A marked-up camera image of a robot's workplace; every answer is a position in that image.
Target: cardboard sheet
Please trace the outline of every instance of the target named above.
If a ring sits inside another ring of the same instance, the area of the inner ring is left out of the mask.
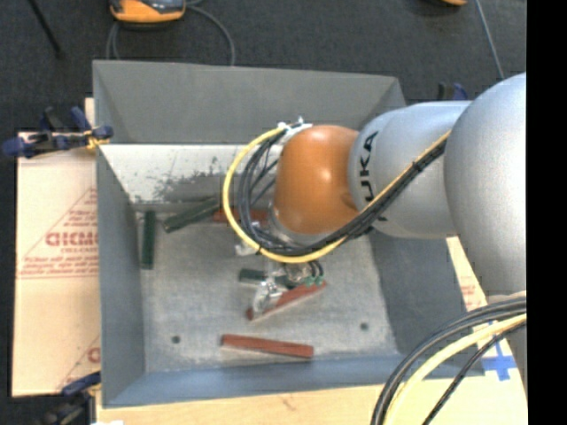
[[[18,162],[12,395],[57,393],[100,368],[95,154]]]

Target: black cable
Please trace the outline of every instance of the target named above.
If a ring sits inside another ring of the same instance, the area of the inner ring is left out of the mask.
[[[33,10],[35,16],[37,17],[37,20],[39,21],[40,25],[42,26],[43,32],[47,36],[47,39],[49,40],[51,47],[55,51],[55,57],[56,58],[63,58],[65,56],[64,52],[61,49],[61,46],[59,45],[57,38],[53,34],[53,32],[50,28],[50,25],[47,23],[47,20],[43,16],[42,10],[40,9],[39,5],[37,4],[37,2],[35,0],[27,0],[27,1],[29,2],[29,5],[32,7],[32,10]]]
[[[229,45],[229,65],[233,66],[237,61],[237,54],[234,41],[232,36],[230,35],[229,30],[217,19],[213,14],[210,12],[205,11],[203,8],[199,8],[197,5],[201,4],[205,0],[190,0],[185,3],[186,9],[189,11],[196,12],[197,14],[202,15],[204,18],[213,22],[222,32],[223,36],[225,37],[228,45]],[[106,38],[106,47],[105,47],[105,57],[106,59],[111,59],[112,57],[116,59],[120,59],[120,54],[118,52],[118,33],[120,31],[120,22],[114,21],[113,25],[111,26],[108,36]]]
[[[519,330],[520,328],[523,328],[524,326],[525,326],[525,322],[517,324],[513,328],[510,328],[508,330],[501,332],[499,335],[493,336],[493,338],[488,343],[486,343],[484,346],[479,348],[477,350],[477,352],[475,352],[473,354],[473,356],[467,361],[467,363],[461,368],[461,371],[459,371],[459,373],[456,375],[456,377],[451,382],[451,384],[449,384],[449,387],[447,387],[447,390],[445,390],[445,392],[443,393],[443,395],[441,396],[441,398],[439,399],[437,404],[433,407],[433,409],[431,409],[431,412],[427,415],[427,417],[423,421],[423,425],[429,425],[431,423],[431,421],[437,416],[437,414],[439,413],[441,408],[449,400],[451,395],[453,395],[453,393],[457,389],[457,387],[459,387],[459,384],[461,384],[462,380],[465,378],[467,373],[469,373],[469,370],[472,368],[472,366],[475,363],[477,363],[477,361],[480,358],[482,358],[491,348],[493,348],[497,343],[499,343],[501,340],[503,340],[506,336],[512,334],[513,332],[516,332],[517,330]]]
[[[489,321],[506,320],[507,318],[518,316],[519,314],[526,313],[526,309],[527,300],[525,297],[510,299],[497,304],[480,307],[442,326],[437,332],[433,333],[409,353],[392,372],[380,393],[371,423],[373,425],[383,423],[388,407],[405,375],[431,348],[439,349],[439,347],[447,344],[447,340],[453,336],[461,336],[463,332],[469,332],[471,328],[486,324]]]
[[[282,239],[271,235],[269,232],[258,230],[252,225],[252,219],[250,218],[251,194],[254,189],[254,185],[251,184],[251,178],[254,176],[254,172],[256,171],[262,156],[264,156],[271,146],[277,143],[282,136],[282,134],[277,134],[267,141],[264,141],[246,163],[245,169],[241,175],[237,193],[237,209],[239,211],[242,229],[249,237],[251,237],[251,239],[256,241],[260,247],[269,249],[273,253],[291,257],[307,255],[313,251],[320,250],[329,243],[336,242],[338,239],[343,237],[345,237],[348,241],[366,234],[372,223],[385,211],[385,209],[409,185],[409,183],[411,183],[436,158],[443,154],[446,145],[445,140],[432,149],[426,156],[423,156],[417,162],[414,162],[387,193],[385,193],[367,210],[361,212],[353,220],[345,224],[342,228],[339,228],[331,235],[325,236],[320,241],[305,246],[297,246],[290,245],[287,241],[283,241]],[[265,193],[265,191],[266,189],[258,194],[254,200],[257,201],[260,199],[261,194]]]

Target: blue clamp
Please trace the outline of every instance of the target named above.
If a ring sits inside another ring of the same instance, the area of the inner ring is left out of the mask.
[[[95,147],[100,143],[108,141],[113,135],[113,128],[100,126],[93,128],[84,112],[77,106],[71,109],[73,125],[62,125],[54,114],[53,109],[48,107],[43,112],[39,121],[40,130],[27,138],[13,137],[2,143],[2,151],[5,156],[11,158],[32,158],[40,154],[54,151],[67,151],[72,148]],[[73,133],[56,132],[55,126],[67,126]]]

